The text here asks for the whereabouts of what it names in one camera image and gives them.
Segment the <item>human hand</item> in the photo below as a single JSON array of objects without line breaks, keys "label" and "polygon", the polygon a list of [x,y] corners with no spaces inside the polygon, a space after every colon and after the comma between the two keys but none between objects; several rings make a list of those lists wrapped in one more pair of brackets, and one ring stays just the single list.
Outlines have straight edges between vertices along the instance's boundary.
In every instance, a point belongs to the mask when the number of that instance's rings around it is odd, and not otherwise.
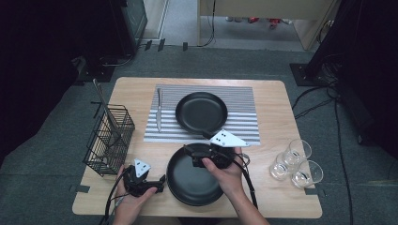
[{"label": "human hand", "polygon": [[[117,173],[117,178],[122,174],[124,166],[122,165]],[[124,225],[124,224],[132,224],[134,220],[138,217],[144,203],[152,197],[156,193],[158,189],[156,187],[151,187],[148,189],[144,195],[141,197],[134,197],[130,194],[126,195],[123,201],[119,204],[119,206],[115,209],[115,225]],[[121,180],[117,184],[117,190],[115,196],[123,196],[127,193],[124,183]]]},{"label": "human hand", "polygon": [[[242,149],[236,147],[235,153],[241,154]],[[243,165],[243,161],[240,157],[235,157],[235,161]],[[230,198],[233,193],[243,193],[242,170],[237,165],[232,163],[228,168],[220,170],[213,161],[207,157],[202,158],[202,162],[207,170],[219,181],[222,191],[228,198]]]}]

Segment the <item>knife handle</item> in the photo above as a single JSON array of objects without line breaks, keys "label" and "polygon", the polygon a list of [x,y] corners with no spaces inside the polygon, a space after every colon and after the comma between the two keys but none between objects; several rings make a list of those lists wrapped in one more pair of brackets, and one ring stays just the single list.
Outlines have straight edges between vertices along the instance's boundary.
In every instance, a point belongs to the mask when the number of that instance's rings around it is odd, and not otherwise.
[{"label": "knife handle", "polygon": [[163,93],[161,91],[161,88],[158,88],[158,98],[159,98],[159,107],[161,106],[161,99],[163,98]]}]

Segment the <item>table top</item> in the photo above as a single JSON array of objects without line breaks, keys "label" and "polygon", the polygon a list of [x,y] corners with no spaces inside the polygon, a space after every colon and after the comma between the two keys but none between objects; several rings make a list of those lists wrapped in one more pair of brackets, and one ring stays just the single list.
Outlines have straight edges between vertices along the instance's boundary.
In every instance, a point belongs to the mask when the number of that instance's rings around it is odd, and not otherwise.
[{"label": "table top", "polygon": [[[157,84],[250,86],[253,89],[257,113],[260,145],[243,148],[250,156],[250,176],[255,188],[258,209],[265,218],[320,218],[322,208],[317,195],[307,195],[290,180],[277,181],[269,173],[269,166],[291,140],[299,138],[299,131],[283,82],[214,79],[120,78],[117,80],[110,104],[124,105],[134,121],[126,165],[139,158],[151,166],[148,181],[157,181],[165,173],[168,161],[182,145],[173,142],[144,142],[152,98]],[[249,187],[243,186],[250,198]],[[73,212],[78,215],[103,215],[115,175],[99,176],[86,167],[82,186],[88,193],[78,192]],[[164,184],[163,193],[152,197],[144,206],[142,216],[235,218],[237,215],[228,199],[222,195],[206,206],[189,206],[176,199]]]}]

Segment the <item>person's left hand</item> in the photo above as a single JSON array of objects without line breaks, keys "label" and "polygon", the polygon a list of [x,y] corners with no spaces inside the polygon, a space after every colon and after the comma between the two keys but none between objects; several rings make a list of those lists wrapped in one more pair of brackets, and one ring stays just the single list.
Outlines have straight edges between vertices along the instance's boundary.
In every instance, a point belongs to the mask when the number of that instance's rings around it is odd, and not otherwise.
[{"label": "person's left hand", "polygon": [[[117,173],[117,178],[122,174],[124,166],[122,165]],[[121,224],[132,224],[138,217],[144,203],[155,194],[158,189],[156,187],[151,187],[148,189],[143,196],[134,197],[132,195],[126,195],[120,205],[115,209],[115,225]],[[126,189],[124,187],[123,180],[117,184],[117,190],[115,196],[121,196],[126,194]]]}]

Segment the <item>utensil holder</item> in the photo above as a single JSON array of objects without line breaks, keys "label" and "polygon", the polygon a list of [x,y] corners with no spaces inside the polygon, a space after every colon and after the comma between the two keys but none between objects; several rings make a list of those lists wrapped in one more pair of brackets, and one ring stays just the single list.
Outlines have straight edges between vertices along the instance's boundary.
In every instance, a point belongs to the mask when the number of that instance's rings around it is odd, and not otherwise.
[{"label": "utensil holder", "polygon": [[117,174],[126,160],[132,132],[135,130],[134,122],[126,107],[108,104],[108,108],[121,135],[112,132],[106,113],[103,112],[102,116],[97,117],[83,160],[84,164],[100,176]]}]

